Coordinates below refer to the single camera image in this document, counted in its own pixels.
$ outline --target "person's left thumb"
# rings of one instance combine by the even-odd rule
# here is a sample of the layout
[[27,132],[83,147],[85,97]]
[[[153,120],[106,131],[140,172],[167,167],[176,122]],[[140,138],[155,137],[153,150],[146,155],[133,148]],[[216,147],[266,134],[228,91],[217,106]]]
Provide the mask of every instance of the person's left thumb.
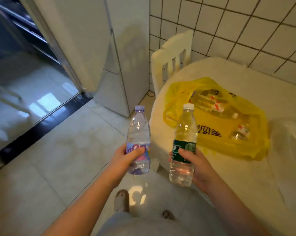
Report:
[[145,152],[145,148],[139,147],[126,155],[127,160],[129,160],[129,162],[132,162],[133,160],[141,156],[144,152]]

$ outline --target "person's left arm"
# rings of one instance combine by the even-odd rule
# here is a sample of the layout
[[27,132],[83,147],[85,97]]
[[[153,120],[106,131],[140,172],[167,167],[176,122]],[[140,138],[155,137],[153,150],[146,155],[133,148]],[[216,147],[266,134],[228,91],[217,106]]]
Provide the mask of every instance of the person's left arm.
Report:
[[44,232],[43,236],[89,236],[103,207],[126,174],[130,163],[144,153],[138,148],[125,154],[126,143],[119,147],[108,167],[77,201]]

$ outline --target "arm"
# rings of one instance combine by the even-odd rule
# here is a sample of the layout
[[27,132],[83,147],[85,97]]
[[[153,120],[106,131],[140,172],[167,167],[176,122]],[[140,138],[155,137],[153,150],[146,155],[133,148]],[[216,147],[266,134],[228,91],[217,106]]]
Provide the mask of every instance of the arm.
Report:
[[193,183],[209,196],[229,235],[271,235],[198,149],[196,155],[184,149],[179,153],[194,164]]
[[88,236],[91,234],[112,190],[119,185],[130,163],[143,154],[138,148],[125,155],[126,143],[119,147],[108,167],[86,192],[44,232],[43,236]]

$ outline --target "purple bottle cap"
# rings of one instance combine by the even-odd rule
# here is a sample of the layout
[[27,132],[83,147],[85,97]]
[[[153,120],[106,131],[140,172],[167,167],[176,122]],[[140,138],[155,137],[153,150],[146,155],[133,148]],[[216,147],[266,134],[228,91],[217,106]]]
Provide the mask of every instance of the purple bottle cap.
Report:
[[138,111],[138,110],[145,111],[145,106],[144,105],[137,105],[137,106],[135,106],[135,111]]

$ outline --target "forearm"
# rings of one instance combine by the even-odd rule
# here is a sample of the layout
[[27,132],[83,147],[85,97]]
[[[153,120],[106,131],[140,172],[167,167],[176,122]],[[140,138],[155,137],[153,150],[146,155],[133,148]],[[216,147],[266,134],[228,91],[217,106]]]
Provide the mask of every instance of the forearm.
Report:
[[114,188],[106,171],[48,228],[44,236],[89,236]]
[[208,196],[229,235],[271,235],[221,178],[210,186]]

